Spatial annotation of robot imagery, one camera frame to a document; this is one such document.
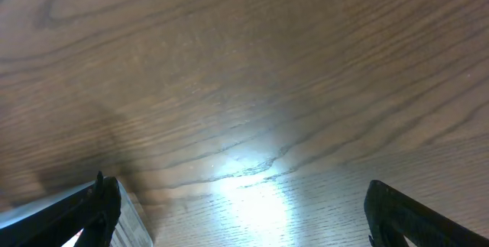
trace wooden table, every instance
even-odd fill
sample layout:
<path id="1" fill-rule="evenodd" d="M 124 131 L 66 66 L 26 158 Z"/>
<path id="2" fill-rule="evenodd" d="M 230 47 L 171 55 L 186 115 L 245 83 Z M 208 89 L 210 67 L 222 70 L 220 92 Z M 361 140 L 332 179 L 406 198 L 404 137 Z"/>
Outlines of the wooden table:
<path id="1" fill-rule="evenodd" d="M 2 210 L 117 176 L 157 246 L 489 236 L 489 0 L 0 0 Z"/>

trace wood grain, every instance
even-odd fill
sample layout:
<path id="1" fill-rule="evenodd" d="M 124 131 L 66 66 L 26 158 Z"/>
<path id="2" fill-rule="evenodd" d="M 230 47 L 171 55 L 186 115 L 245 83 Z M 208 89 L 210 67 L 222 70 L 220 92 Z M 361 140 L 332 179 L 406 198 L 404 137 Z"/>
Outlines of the wood grain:
<path id="1" fill-rule="evenodd" d="M 486 2 L 0 0 L 0 205 L 102 170 L 157 245 L 366 245 L 376 178 L 489 236 Z"/>

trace brown wooden surface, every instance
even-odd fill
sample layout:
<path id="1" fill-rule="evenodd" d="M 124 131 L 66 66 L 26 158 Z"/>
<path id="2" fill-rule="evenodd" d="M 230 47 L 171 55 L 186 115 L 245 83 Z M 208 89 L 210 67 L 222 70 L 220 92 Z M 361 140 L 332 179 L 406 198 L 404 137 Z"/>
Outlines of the brown wooden surface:
<path id="1" fill-rule="evenodd" d="M 382 179 L 489 236 L 489 0 L 0 0 L 3 210 L 117 176 L 156 245 L 368 245 Z"/>

